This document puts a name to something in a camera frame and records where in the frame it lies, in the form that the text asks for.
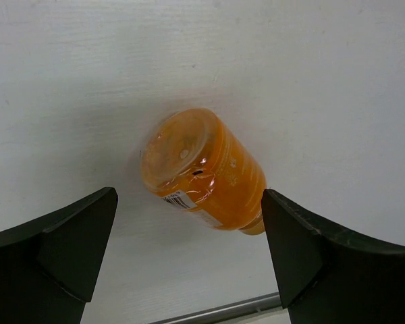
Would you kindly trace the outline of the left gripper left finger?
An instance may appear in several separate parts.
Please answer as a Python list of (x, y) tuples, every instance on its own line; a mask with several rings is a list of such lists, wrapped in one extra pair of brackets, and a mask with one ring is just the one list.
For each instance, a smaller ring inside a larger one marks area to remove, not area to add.
[(79, 323), (116, 209), (117, 192), (105, 187), (0, 232), (0, 323)]

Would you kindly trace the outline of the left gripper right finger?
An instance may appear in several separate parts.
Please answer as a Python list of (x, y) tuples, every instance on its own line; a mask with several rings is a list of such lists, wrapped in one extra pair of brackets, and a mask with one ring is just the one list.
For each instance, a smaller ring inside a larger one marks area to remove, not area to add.
[(348, 229), (272, 189), (261, 205), (292, 323), (405, 323), (405, 246)]

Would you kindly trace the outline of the orange juice bottle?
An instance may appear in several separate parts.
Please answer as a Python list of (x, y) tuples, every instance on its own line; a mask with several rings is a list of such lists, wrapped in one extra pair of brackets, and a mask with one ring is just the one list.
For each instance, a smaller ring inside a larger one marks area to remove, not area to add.
[(140, 172), (146, 188), (210, 228), (265, 231), (263, 169), (210, 110), (177, 112), (149, 136)]

